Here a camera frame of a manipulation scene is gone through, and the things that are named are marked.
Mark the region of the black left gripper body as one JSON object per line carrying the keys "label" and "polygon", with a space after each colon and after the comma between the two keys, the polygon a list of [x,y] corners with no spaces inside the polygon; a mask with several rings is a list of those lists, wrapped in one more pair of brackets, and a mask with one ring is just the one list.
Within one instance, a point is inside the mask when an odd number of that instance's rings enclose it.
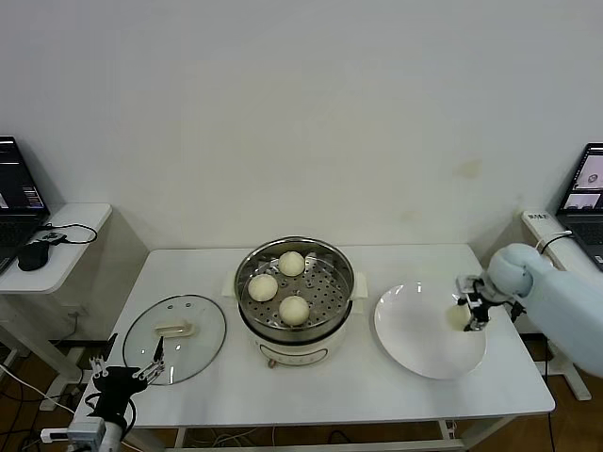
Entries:
{"label": "black left gripper body", "polygon": [[100,393],[92,412],[103,419],[123,419],[128,401],[147,388],[147,381],[138,376],[138,367],[110,366],[106,374],[93,381]]}

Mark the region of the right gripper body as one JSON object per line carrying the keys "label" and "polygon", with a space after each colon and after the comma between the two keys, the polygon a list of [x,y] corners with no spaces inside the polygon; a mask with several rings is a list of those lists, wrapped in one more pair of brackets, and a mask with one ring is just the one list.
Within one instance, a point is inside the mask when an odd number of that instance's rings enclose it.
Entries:
{"label": "right gripper body", "polygon": [[468,306],[487,305],[489,300],[482,293],[484,282],[482,278],[471,275],[462,275],[456,278],[458,297],[467,294],[470,297]]}

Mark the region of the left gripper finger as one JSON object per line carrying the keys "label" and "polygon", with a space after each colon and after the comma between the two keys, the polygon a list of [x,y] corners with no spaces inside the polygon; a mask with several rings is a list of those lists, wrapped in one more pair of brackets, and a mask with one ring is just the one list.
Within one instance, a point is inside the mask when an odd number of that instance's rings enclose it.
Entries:
{"label": "left gripper finger", "polygon": [[115,341],[118,337],[117,333],[113,333],[108,341],[106,342],[104,348],[101,350],[99,354],[96,356],[90,357],[90,370],[94,377],[107,377],[107,359],[110,357],[111,351],[114,347]]}
{"label": "left gripper finger", "polygon": [[133,378],[152,384],[164,370],[164,337],[160,336],[151,362],[135,372]]}

